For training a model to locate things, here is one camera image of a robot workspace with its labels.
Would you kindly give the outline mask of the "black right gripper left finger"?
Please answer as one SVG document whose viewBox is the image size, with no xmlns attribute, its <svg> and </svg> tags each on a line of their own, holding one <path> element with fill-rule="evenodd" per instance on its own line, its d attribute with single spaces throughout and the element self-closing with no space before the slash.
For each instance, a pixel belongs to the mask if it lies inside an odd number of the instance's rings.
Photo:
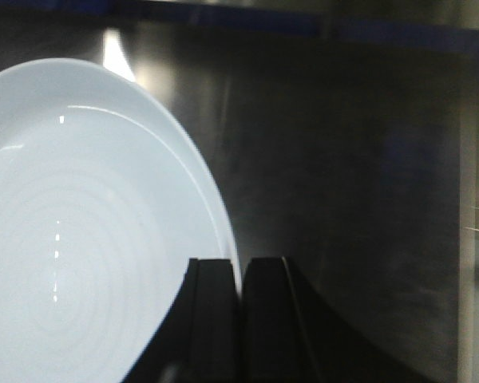
<svg viewBox="0 0 479 383">
<path fill-rule="evenodd" d="M 238 382 L 239 300 L 231 261 L 190 259 L 175 301 L 125 382 Z"/>
</svg>

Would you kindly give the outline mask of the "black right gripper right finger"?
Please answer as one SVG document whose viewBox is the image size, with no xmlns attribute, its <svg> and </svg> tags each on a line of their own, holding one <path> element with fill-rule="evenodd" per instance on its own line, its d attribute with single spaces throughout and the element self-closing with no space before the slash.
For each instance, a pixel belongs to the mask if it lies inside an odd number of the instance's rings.
<svg viewBox="0 0 479 383">
<path fill-rule="evenodd" d="M 337 314 L 286 258 L 255 258 L 243 278 L 247 382 L 425 382 Z"/>
</svg>

